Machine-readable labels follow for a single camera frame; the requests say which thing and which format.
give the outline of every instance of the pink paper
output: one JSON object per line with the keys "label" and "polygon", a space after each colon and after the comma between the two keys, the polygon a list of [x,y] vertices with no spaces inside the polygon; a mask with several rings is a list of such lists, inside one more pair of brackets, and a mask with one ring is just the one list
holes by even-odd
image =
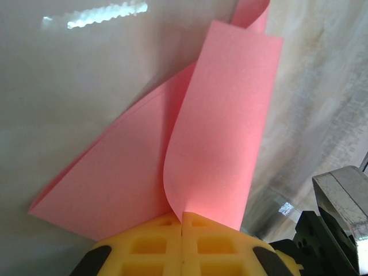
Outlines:
{"label": "pink paper", "polygon": [[240,229],[282,40],[214,21],[168,145],[164,186],[181,219]]}
{"label": "pink paper", "polygon": [[253,33],[213,23],[198,65],[128,109],[29,212],[95,240],[171,208],[239,228],[281,47],[255,33],[265,29],[268,4],[239,2],[234,24]]}

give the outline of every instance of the folded paper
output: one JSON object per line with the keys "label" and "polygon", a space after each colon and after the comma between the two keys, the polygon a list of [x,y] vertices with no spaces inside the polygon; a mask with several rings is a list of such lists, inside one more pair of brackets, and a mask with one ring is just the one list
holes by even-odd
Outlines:
{"label": "folded paper", "polygon": [[268,4],[214,21],[197,64],[121,115],[29,213],[95,240],[171,210],[239,229],[282,45],[263,34]]}

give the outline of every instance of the yellow plastic base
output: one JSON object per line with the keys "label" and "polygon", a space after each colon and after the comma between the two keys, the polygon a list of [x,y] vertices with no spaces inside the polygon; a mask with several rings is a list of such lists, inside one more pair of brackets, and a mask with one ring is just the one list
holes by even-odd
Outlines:
{"label": "yellow plastic base", "polygon": [[[253,248],[267,243],[194,213],[158,217],[97,243],[110,246],[98,276],[267,276]],[[302,267],[276,252],[295,276]]]}

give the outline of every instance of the white fabric backdrop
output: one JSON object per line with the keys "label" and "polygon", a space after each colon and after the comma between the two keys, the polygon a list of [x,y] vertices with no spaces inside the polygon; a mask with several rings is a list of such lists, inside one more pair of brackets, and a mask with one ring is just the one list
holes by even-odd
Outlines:
{"label": "white fabric backdrop", "polygon": [[[0,0],[0,275],[68,275],[93,242],[28,216],[30,203],[192,62],[211,19],[229,20],[236,1],[146,3],[70,30],[66,13],[109,2]],[[267,33],[285,43],[243,229],[270,241],[293,236],[297,216],[278,212],[286,202],[316,210],[312,175],[358,165],[368,150],[368,2],[273,0]]]}

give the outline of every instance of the pink sticky note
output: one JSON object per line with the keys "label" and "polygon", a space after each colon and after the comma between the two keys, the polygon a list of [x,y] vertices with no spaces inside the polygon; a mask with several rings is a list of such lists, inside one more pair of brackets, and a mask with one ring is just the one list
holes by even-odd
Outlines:
{"label": "pink sticky note", "polygon": [[171,135],[171,207],[239,229],[282,40],[214,21]]}
{"label": "pink sticky note", "polygon": [[[234,24],[262,33],[266,26],[268,4],[269,1],[240,0]],[[195,64],[128,109],[41,192],[29,212],[96,240],[170,212],[171,208],[179,217],[183,210],[190,210],[238,228],[265,123],[280,42],[262,34],[229,28],[228,25],[214,23],[193,79]],[[226,51],[237,52],[240,59],[236,60],[235,54]],[[216,74],[221,70],[224,75],[218,78]],[[217,87],[213,95],[211,85]],[[221,93],[223,96],[230,93],[231,97],[221,99]],[[217,103],[221,101],[223,106],[219,108]],[[193,116],[204,117],[192,124]],[[224,125],[224,118],[232,121]],[[208,133],[202,129],[200,133],[204,136],[193,136],[191,125],[193,130],[198,131],[203,122],[210,127]],[[217,133],[215,130],[223,127],[229,131],[227,135],[223,133],[215,139],[209,137],[210,133]],[[192,144],[195,137],[200,139]],[[230,143],[228,139],[231,137],[234,141]],[[174,168],[174,163],[181,166],[191,162],[189,155],[181,156],[181,153],[186,151],[188,145],[201,148],[206,141],[218,146],[217,153],[214,147],[204,152],[199,150],[198,155],[192,156],[192,163],[197,166],[200,160],[208,158],[207,153],[215,154],[218,161],[204,163],[200,172],[208,173],[219,168],[223,170],[221,177],[227,178],[226,183],[215,181],[213,185],[204,184],[204,180],[212,180],[206,175],[198,178],[200,181],[187,183],[186,180],[197,179],[190,171],[188,176],[178,179],[179,175],[185,174],[185,170],[191,170],[190,166],[186,169]],[[234,168],[226,161],[232,162]],[[223,193],[225,187],[233,190]],[[231,199],[236,202],[227,202],[226,199],[242,192],[242,195]],[[200,194],[210,194],[212,199],[205,199]],[[207,205],[211,200],[218,202],[218,205]],[[221,211],[221,204],[224,203],[229,207]],[[217,209],[218,216],[213,215],[213,208]],[[224,219],[228,215],[225,211],[233,212],[235,209],[234,214]]]}

